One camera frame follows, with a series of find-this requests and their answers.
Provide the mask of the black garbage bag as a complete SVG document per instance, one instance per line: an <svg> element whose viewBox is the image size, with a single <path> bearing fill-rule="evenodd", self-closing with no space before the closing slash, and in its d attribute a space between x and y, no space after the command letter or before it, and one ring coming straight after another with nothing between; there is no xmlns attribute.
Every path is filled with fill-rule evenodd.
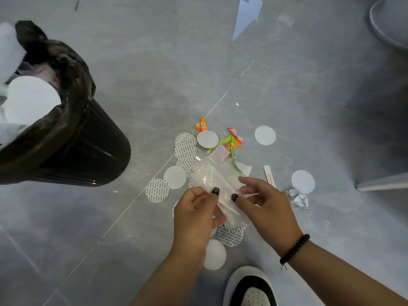
<svg viewBox="0 0 408 306"><path fill-rule="evenodd" d="M34 178L39 166L79 129L96 90L88 66L70 46L49 39L30 20L17 21L15 28L28 52L24 60L33 65L45 61L56 72L61 104L0 150L0 185Z"/></svg>

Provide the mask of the torn white paper piece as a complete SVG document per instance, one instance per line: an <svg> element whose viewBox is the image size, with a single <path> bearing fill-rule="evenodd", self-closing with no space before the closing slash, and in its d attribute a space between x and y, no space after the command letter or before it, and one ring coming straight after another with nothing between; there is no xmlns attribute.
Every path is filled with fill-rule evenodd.
<svg viewBox="0 0 408 306"><path fill-rule="evenodd" d="M238 161L234 161L234 165L236 166L236 168L246 177L249 177L251 170L252 170L252 166L247 165L247 164L243 164L241 162Z"/></svg>

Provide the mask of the red and green snack wrapper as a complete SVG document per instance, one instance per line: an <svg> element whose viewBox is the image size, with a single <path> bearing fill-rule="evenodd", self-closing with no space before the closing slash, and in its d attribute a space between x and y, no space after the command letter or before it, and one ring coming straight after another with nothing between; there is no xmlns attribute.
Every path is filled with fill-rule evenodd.
<svg viewBox="0 0 408 306"><path fill-rule="evenodd" d="M236 161L236 155L235 155L235 150L237 147L242 145L242 138L237 135L237 130L234 128L227 128L227 130L230 133L230 136L220 140L217 144L216 147L208 149L206 151L206 156L210 155L217 147L223 146L224 149L226 149L230 155L231 155L231 160L234 165L234 161Z"/></svg>

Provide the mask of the white paper strip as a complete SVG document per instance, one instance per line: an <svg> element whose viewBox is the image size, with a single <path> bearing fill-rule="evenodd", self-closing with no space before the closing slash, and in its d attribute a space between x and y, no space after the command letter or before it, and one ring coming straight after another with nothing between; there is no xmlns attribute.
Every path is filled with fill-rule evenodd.
<svg viewBox="0 0 408 306"><path fill-rule="evenodd" d="M274 188L277 188L276 183L274 181L273 175L272 175L272 171L269 165L263 166L263 170L265 172L266 175L266 179L267 182L272 185Z"/></svg>

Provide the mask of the grey round table base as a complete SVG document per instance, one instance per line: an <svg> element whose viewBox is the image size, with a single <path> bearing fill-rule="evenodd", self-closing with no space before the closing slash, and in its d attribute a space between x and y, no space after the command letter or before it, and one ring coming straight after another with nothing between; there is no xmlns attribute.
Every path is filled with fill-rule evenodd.
<svg viewBox="0 0 408 306"><path fill-rule="evenodd" d="M408 51L408 0L379 0L369 11L373 33L390 46Z"/></svg>

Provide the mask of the white paper scrap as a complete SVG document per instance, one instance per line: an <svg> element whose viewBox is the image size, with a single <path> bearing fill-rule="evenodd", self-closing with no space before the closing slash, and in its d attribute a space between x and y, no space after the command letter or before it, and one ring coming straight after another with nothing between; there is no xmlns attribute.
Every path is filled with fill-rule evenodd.
<svg viewBox="0 0 408 306"><path fill-rule="evenodd" d="M12 143L29 127L23 124L0 122L0 146Z"/></svg>

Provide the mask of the black ribbed trash bin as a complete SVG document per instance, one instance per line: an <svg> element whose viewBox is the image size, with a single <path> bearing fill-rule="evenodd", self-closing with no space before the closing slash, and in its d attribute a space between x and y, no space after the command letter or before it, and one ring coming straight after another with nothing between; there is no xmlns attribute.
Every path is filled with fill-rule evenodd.
<svg viewBox="0 0 408 306"><path fill-rule="evenodd" d="M92 99L79 129L39 166L29 181L98 187L117 179L130 156L129 140Z"/></svg>

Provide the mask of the white foam sheet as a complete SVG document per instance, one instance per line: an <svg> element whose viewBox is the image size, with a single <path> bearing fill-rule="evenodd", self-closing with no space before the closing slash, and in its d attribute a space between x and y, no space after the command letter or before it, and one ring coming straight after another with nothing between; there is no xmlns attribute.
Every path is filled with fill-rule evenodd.
<svg viewBox="0 0 408 306"><path fill-rule="evenodd" d="M0 83L6 83L16 72L26 55L13 25L0 24Z"/></svg>

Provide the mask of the white furniture foot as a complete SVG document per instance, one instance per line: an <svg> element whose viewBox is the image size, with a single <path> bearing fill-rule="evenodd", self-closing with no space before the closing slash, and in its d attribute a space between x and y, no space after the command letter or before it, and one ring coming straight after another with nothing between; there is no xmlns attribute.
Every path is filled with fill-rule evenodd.
<svg viewBox="0 0 408 306"><path fill-rule="evenodd" d="M359 183L355 186L359 191L397 190L408 188L408 172Z"/></svg>

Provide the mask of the plain white round disc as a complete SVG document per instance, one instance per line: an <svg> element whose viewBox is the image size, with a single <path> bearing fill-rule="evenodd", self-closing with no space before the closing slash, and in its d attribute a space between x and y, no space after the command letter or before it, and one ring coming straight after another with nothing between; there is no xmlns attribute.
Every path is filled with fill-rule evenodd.
<svg viewBox="0 0 408 306"><path fill-rule="evenodd" d="M217 133L210 130L203 130L197 135L198 144L206 149L211 149L217 146L219 138Z"/></svg>
<svg viewBox="0 0 408 306"><path fill-rule="evenodd" d="M209 240L206 248L204 267L211 271L218 270L225 264L226 259L227 251L225 246L219 240Z"/></svg>
<svg viewBox="0 0 408 306"><path fill-rule="evenodd" d="M169 184L170 189L179 189L186 183L187 173L180 166L171 166L165 171L163 179Z"/></svg>
<svg viewBox="0 0 408 306"><path fill-rule="evenodd" d="M254 132L254 137L259 144L268 146L276 141L276 132L269 126L259 126Z"/></svg>
<svg viewBox="0 0 408 306"><path fill-rule="evenodd" d="M309 194L315 188L315 179L306 170L295 171L291 176L291 183L301 194Z"/></svg>

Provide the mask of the crumpled clear wrapper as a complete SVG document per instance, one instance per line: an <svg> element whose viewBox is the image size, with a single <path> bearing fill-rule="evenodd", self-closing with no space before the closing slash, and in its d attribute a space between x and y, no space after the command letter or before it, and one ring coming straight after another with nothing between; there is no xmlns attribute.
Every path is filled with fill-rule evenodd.
<svg viewBox="0 0 408 306"><path fill-rule="evenodd" d="M34 76L52 85L55 89L59 89L60 80L56 72L48 63L44 62L37 65L31 65L23 61L16 70L20 76Z"/></svg>

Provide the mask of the person's left hand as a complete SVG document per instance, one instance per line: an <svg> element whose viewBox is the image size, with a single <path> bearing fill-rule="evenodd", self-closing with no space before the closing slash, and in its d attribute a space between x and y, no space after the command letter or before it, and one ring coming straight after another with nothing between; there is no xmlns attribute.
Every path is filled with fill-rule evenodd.
<svg viewBox="0 0 408 306"><path fill-rule="evenodd" d="M201 187L184 192L174 209L173 253L204 253L211 238L211 232L226 221L226 216L208 214L204 201L208 195Z"/></svg>

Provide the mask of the scattered printed round seals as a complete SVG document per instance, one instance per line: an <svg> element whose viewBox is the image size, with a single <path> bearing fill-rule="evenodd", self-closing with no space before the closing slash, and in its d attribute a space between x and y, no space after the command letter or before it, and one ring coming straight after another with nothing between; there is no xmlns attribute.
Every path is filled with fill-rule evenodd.
<svg viewBox="0 0 408 306"><path fill-rule="evenodd" d="M191 167L195 163L201 161L205 157L209 157L215 164L222 163L228 157L231 158L230 153L224 149L223 146L217 147L210 155L206 156L205 154L207 150L208 149L201 147L197 142L197 138L190 133L181 133L175 139L175 166L182 167L187 173L186 183L188 183L189 188L199 186L190 178ZM163 179L163 177L154 178L146 186L145 195L150 202L158 204L164 202L168 198L171 190L169 184ZM247 224L245 222L234 228L228 221L226 221L216 230L217 238L226 247L236 247L242 242L246 228Z"/></svg>

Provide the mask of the person's left forearm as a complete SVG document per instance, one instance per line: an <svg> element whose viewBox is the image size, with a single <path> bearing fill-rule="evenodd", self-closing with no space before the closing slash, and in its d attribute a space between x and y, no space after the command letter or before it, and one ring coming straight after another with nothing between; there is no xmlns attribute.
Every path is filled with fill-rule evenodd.
<svg viewBox="0 0 408 306"><path fill-rule="evenodd" d="M204 265L205 252L205 246L173 245L129 306L186 306Z"/></svg>

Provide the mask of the clear plastic bag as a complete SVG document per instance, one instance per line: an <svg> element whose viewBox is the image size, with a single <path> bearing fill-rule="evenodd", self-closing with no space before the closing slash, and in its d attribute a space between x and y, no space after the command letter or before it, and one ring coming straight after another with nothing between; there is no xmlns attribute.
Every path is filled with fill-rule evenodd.
<svg viewBox="0 0 408 306"><path fill-rule="evenodd" d="M191 167L190 174L191 180L206 192L211 193L215 187L220 190L217 205L234 228L249 221L245 213L231 200L232 194L240 194L239 189L243 186L239 181L240 176L243 176L243 173L230 157L220 164L215 164L209 157L205 157Z"/></svg>

